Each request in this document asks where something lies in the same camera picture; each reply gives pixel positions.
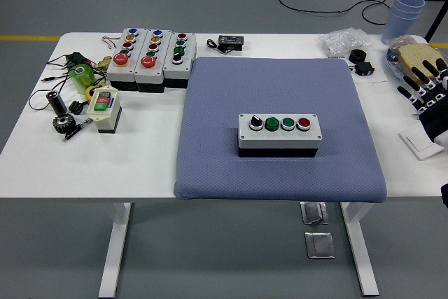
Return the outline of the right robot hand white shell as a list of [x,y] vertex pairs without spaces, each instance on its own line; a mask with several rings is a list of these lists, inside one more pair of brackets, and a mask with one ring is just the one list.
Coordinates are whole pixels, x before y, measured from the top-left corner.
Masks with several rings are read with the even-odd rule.
[[397,91],[419,113],[420,123],[428,138],[447,150],[447,63],[443,58],[437,58],[435,65],[428,60],[424,60],[422,64],[435,80],[431,80],[418,68],[412,67],[412,73],[421,80],[423,86],[409,76],[403,76],[404,82],[416,96],[403,86],[398,86]]

